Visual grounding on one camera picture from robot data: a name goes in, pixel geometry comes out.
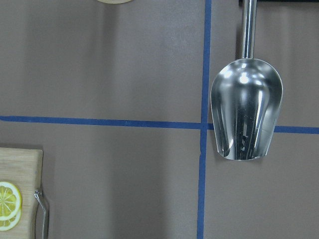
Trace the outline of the metal scoop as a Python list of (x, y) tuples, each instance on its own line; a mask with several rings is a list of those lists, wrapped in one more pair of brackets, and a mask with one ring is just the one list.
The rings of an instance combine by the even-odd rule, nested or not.
[(228, 160), (267, 155), (283, 97), (277, 70), (254, 58), (257, 1), (243, 1), (241, 58), (226, 65), (211, 87), (218, 153)]

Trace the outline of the wooden mug tree stand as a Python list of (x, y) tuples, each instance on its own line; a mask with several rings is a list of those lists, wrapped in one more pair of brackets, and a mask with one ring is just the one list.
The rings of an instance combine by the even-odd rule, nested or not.
[(123, 4), (123, 3), (131, 2), (132, 0), (97, 0), (97, 1), (106, 3), (106, 4)]

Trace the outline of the wooden cutting board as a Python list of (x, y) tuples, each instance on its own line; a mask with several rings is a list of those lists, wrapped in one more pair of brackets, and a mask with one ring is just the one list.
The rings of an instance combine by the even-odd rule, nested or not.
[(43, 211), (41, 239), (48, 238), (49, 206), (41, 188), (43, 151), (0, 149), (0, 237), (35, 239), (37, 208)]

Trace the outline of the double lemon slice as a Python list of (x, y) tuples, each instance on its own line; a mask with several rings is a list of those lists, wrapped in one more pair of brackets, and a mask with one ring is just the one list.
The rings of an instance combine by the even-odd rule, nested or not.
[(13, 229), (20, 221), (22, 196), (12, 183), (0, 182), (0, 231)]

